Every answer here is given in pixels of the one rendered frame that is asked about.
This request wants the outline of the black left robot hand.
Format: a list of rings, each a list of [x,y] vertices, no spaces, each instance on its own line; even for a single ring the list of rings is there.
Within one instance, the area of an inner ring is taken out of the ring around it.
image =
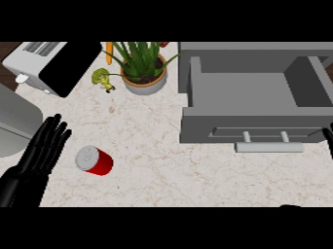
[[[48,176],[72,135],[61,115],[48,117],[29,140],[21,158],[0,177],[0,207],[39,206]]]

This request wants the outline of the red can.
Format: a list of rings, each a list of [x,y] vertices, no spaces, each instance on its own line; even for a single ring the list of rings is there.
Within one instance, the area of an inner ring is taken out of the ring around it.
[[[104,176],[113,167],[111,157],[94,146],[83,146],[76,154],[76,167],[80,171]]]

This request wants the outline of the grey drawer box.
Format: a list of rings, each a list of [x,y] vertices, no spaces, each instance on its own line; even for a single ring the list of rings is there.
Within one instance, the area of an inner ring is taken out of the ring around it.
[[[191,107],[333,108],[333,84],[317,56],[228,60],[216,67],[194,56],[187,89]]]

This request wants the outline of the grey drawer front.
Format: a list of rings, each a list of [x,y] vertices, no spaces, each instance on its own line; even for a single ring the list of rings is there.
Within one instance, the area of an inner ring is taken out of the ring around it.
[[[284,131],[290,142],[324,140],[321,129],[333,123],[333,107],[297,107],[221,111],[182,108],[181,143],[281,142]]]

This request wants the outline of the green broccoli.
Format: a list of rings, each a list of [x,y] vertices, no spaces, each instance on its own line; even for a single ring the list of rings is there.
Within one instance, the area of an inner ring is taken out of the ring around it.
[[[110,92],[114,89],[108,81],[108,71],[104,68],[95,69],[91,73],[91,83],[94,85],[101,85],[105,92]]]

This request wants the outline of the white and black toaster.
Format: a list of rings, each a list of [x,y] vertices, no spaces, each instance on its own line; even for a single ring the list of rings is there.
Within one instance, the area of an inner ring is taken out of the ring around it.
[[[18,84],[66,97],[100,52],[98,42],[21,42],[1,63]]]

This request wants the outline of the potted green plant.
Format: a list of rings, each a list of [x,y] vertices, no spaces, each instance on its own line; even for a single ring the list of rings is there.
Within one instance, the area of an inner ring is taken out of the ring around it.
[[[160,42],[111,42],[111,61],[120,66],[125,87],[135,95],[151,95],[166,83],[166,66],[179,56],[164,59],[159,53]]]

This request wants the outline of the orange carrot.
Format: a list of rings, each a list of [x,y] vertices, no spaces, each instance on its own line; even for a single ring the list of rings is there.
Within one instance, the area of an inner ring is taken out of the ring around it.
[[[113,55],[113,44],[105,42],[105,63],[111,65],[111,55]]]

